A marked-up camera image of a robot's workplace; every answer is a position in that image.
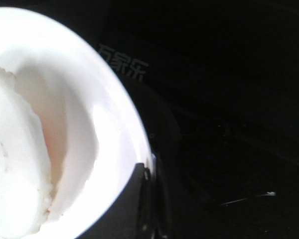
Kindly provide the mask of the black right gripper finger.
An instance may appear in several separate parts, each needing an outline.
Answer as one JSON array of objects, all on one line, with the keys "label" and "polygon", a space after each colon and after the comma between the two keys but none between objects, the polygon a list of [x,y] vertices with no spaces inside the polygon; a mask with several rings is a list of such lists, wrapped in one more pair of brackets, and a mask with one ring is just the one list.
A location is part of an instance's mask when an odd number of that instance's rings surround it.
[{"label": "black right gripper finger", "polygon": [[149,169],[137,163],[115,202],[80,239],[153,239],[152,183]]}]

